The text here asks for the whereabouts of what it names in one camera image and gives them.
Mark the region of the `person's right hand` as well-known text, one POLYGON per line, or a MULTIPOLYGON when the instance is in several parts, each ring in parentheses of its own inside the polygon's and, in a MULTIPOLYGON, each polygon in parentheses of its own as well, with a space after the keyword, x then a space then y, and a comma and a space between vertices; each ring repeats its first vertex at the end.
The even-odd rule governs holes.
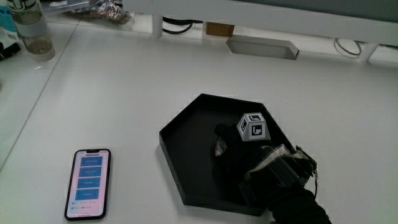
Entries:
POLYGON ((235 182, 249 207, 263 205, 262 194, 303 187, 317 177, 317 163, 300 147, 275 143, 262 113, 244 113, 237 124, 217 124, 214 157, 235 182))

